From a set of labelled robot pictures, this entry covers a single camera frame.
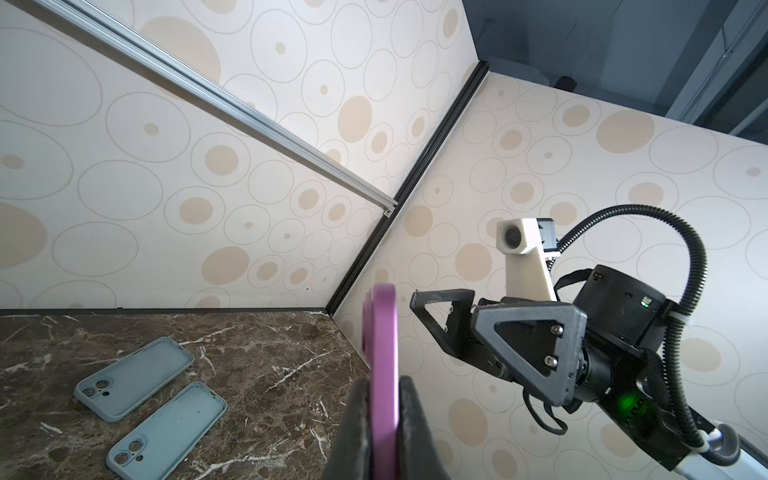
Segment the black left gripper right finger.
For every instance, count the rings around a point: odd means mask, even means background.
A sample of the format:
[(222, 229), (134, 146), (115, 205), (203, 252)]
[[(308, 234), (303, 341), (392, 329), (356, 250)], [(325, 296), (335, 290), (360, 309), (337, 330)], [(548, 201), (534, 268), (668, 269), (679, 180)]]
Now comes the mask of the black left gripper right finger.
[(435, 447), (415, 382), (410, 376), (399, 379), (397, 459), (400, 480), (450, 478)]

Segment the pink phone black screen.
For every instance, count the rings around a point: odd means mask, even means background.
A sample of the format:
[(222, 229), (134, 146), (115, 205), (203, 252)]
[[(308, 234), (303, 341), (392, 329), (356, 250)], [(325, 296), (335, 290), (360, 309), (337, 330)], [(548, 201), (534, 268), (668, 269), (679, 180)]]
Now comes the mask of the pink phone black screen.
[(362, 346), (370, 367), (369, 421), (374, 479), (398, 476), (398, 315), (395, 286), (380, 283), (363, 304)]

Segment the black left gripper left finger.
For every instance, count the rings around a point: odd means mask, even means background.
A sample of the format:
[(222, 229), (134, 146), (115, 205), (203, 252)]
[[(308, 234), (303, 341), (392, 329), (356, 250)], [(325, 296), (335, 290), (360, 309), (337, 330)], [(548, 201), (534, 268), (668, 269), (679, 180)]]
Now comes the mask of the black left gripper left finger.
[(321, 479), (367, 480), (371, 477), (369, 380), (356, 380), (337, 429)]

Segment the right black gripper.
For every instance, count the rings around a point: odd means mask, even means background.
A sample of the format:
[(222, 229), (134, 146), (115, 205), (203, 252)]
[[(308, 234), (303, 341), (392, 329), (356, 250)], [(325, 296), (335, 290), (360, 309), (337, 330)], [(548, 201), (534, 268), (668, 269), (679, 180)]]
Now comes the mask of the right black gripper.
[(561, 278), (581, 289), (571, 303), (469, 289), (416, 291), (410, 309), (441, 350), (493, 377), (518, 383), (544, 409), (596, 403), (615, 420), (669, 414), (667, 317), (675, 304), (618, 270), (598, 265)]

